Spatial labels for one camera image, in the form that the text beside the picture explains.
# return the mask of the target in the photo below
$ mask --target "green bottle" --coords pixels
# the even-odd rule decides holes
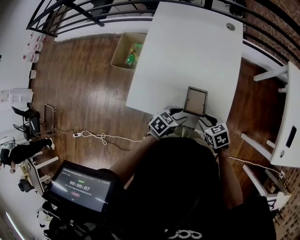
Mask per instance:
[[[135,44],[135,47],[136,47],[136,48],[142,49],[142,48],[143,48],[143,44],[142,44],[142,43],[136,43],[136,44]]]
[[[129,55],[129,57],[127,58],[127,64],[129,66],[132,66],[132,64],[135,62],[135,56],[133,54]]]

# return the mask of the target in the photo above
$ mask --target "white container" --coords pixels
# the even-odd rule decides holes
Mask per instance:
[[[9,91],[0,91],[0,103],[8,102]]]
[[[32,32],[30,35],[31,41],[37,41],[37,42],[43,42],[46,38],[46,35],[44,33],[39,32]]]
[[[8,94],[10,104],[31,103],[33,91],[31,89],[11,89]]]
[[[38,51],[40,52],[43,48],[43,43],[42,42],[38,42],[38,41],[30,41],[27,44],[27,48],[31,51]]]
[[[26,55],[23,55],[23,59],[27,62],[36,63],[39,59],[39,53],[29,52]]]

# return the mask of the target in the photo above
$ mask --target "wrist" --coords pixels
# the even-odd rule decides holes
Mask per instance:
[[[219,161],[226,161],[229,159],[229,152],[228,150],[222,150],[218,153]]]
[[[144,139],[143,142],[148,142],[148,143],[152,143],[155,144],[158,142],[157,138],[155,138],[154,136],[152,136],[151,134],[147,134]]]

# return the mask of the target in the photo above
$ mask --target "timer display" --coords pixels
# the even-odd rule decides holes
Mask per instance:
[[[78,187],[78,188],[82,188],[82,189],[87,190],[87,191],[90,189],[90,187],[83,186],[82,184],[79,184],[79,183],[76,184],[76,183],[73,182],[73,181],[70,181],[70,185],[76,186],[76,187]]]
[[[52,181],[51,191],[83,207],[102,211],[110,182],[64,167]]]

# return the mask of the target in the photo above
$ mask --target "white cable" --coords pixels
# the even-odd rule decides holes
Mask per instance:
[[[93,137],[95,137],[95,138],[101,139],[103,145],[105,145],[105,146],[107,145],[107,141],[104,140],[105,137],[121,138],[121,139],[129,140],[129,141],[132,141],[132,142],[135,142],[135,143],[141,142],[141,141],[131,140],[131,139],[125,138],[125,137],[110,136],[110,135],[106,135],[105,133],[102,133],[101,135],[95,135],[95,134],[92,134],[91,132],[89,132],[89,131],[87,131],[87,130],[82,131],[81,134],[82,134],[83,137],[90,137],[90,136],[93,136]],[[255,165],[255,166],[263,167],[263,168],[269,169],[269,170],[271,170],[271,171],[277,172],[279,175],[282,175],[282,173],[280,173],[280,172],[278,172],[278,171],[276,171],[276,170],[274,170],[274,169],[272,169],[272,168],[264,167],[264,166],[261,166],[261,165],[259,165],[259,164],[251,163],[251,162],[249,162],[249,161],[242,160],[242,159],[235,158],[235,157],[230,157],[230,158],[235,159],[235,160],[238,160],[238,161],[241,161],[241,162],[249,163],[249,164],[252,164],[252,165]]]
[[[280,173],[280,172],[278,172],[278,171],[276,171],[276,170],[274,170],[274,169],[272,169],[272,168],[264,167],[264,166],[261,166],[261,165],[259,165],[259,164],[251,163],[251,162],[248,162],[248,161],[245,161],[245,160],[242,160],[242,159],[239,159],[239,158],[235,158],[235,157],[230,157],[230,158],[235,159],[235,160],[238,160],[238,161],[242,161],[242,162],[245,162],[245,163],[250,163],[250,164],[255,165],[255,166],[263,167],[263,168],[266,168],[266,169],[275,171],[275,172],[277,172],[279,175],[282,175],[282,173]]]
[[[119,137],[119,136],[110,136],[110,135],[106,135],[105,133],[102,133],[101,135],[96,135],[96,134],[92,134],[91,132],[87,131],[87,130],[84,130],[81,132],[82,136],[83,137],[90,137],[90,136],[93,136],[95,138],[98,138],[98,139],[101,139],[102,140],[102,143],[103,145],[107,145],[107,141],[104,140],[105,137],[114,137],[114,138],[121,138],[121,139],[125,139],[125,140],[129,140],[129,141],[132,141],[132,142],[141,142],[141,141],[135,141],[135,140],[131,140],[129,138],[125,138],[125,137]]]

